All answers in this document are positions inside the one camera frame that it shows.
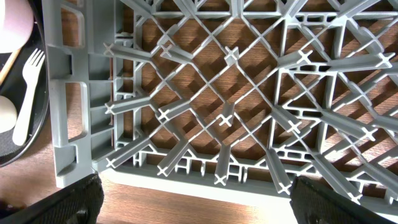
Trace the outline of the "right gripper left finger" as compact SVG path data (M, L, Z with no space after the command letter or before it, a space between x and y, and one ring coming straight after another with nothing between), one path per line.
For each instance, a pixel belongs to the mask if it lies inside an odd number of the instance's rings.
M104 201L98 174L90 174L24 209L1 211L1 223L96 223Z

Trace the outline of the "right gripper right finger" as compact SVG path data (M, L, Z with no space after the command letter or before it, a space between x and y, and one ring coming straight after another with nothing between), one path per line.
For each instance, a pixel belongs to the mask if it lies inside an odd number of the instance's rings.
M296 177L290 188L290 206L299 224L393 224L308 177Z

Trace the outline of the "white plastic fork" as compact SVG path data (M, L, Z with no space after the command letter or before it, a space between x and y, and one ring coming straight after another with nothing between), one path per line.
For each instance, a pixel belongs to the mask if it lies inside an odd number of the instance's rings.
M25 62L22 69L22 76L27 88L12 135L12 141L17 146L22 146L27 139L35 89L44 61L44 51L35 49Z

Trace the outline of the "small white cup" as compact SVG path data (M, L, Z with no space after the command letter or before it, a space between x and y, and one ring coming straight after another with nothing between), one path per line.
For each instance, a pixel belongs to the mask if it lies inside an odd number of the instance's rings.
M1 96L0 100L0 133L5 133L15 126L17 111L12 101L5 96Z

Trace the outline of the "wooden chopstick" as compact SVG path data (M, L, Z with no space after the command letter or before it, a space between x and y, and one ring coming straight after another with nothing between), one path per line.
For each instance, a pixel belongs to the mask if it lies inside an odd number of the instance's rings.
M21 48L13 51L9 58L7 59L6 63L4 64L2 70L1 70L1 76L0 76L0 85L3 84L4 80L6 79L9 71L11 70L14 62L16 61L16 58L18 58L18 55L21 51Z

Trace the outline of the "pink bowl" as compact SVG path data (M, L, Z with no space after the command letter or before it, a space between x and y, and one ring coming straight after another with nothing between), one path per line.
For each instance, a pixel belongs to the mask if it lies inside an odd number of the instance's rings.
M28 0L1 0L1 53L11 53L28 41L34 14Z

